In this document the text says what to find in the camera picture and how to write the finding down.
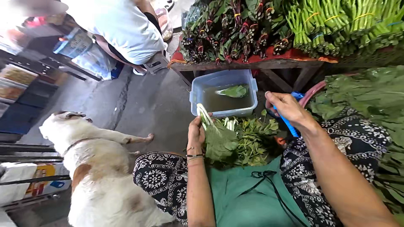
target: paisley pants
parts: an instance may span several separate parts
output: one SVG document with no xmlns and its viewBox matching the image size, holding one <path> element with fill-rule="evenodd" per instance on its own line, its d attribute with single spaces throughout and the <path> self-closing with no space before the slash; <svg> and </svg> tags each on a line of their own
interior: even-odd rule
<svg viewBox="0 0 404 227">
<path fill-rule="evenodd" d="M 350 108 L 320 125 L 366 180 L 372 182 L 377 162 L 391 141 L 387 131 Z M 289 143 L 280 169 L 286 188 L 312 226 L 342 226 L 317 183 L 302 137 Z M 185 158 L 161 152 L 141 155 L 136 160 L 133 181 L 155 199 L 158 208 L 187 225 Z"/>
</svg>

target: left hand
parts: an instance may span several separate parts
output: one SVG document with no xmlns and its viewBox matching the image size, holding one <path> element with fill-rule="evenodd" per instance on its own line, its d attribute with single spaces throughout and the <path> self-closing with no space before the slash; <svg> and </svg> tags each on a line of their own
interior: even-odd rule
<svg viewBox="0 0 404 227">
<path fill-rule="evenodd" d="M 201 125 L 201 117 L 196 117 L 189 124 L 188 128 L 188 147 L 202 148 L 202 144 L 205 142 L 205 130 Z"/>
</svg>

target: murky water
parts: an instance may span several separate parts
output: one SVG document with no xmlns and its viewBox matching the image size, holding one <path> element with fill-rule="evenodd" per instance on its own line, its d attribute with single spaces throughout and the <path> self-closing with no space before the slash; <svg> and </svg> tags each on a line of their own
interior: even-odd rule
<svg viewBox="0 0 404 227">
<path fill-rule="evenodd" d="M 239 84 L 230 84 L 226 86 L 205 88 L 202 94 L 202 105 L 205 107 L 207 112 L 216 112 L 216 111 L 251 107 L 253 105 L 253 100 L 250 96 L 249 91 L 242 98 L 232 98 L 225 95 L 218 95 L 215 93 L 215 91 L 217 90 L 223 90 L 236 85 Z"/>
</svg>

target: stool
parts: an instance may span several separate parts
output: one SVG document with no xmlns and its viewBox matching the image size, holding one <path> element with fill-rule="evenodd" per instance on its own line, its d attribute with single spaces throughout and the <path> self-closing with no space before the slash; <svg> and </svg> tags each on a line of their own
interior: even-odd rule
<svg viewBox="0 0 404 227">
<path fill-rule="evenodd" d="M 164 56 L 163 51 L 157 52 L 150 60 L 144 64 L 147 71 L 152 75 L 156 74 L 156 72 L 160 69 L 167 68 L 168 60 Z"/>
</svg>

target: wrist bracelet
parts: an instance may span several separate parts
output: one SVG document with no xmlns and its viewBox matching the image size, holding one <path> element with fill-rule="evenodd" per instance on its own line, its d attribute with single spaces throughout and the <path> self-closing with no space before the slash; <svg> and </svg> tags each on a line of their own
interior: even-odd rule
<svg viewBox="0 0 404 227">
<path fill-rule="evenodd" d="M 187 157 L 198 157 L 198 156 L 203 156 L 203 154 L 187 154 Z"/>
<path fill-rule="evenodd" d="M 188 163 L 189 161 L 192 161 L 192 160 L 195 160 L 195 159 L 205 159 L 205 158 L 204 158 L 204 157 L 194 157 L 194 158 L 190 158 L 190 159 L 187 160 L 187 163 Z"/>
</svg>

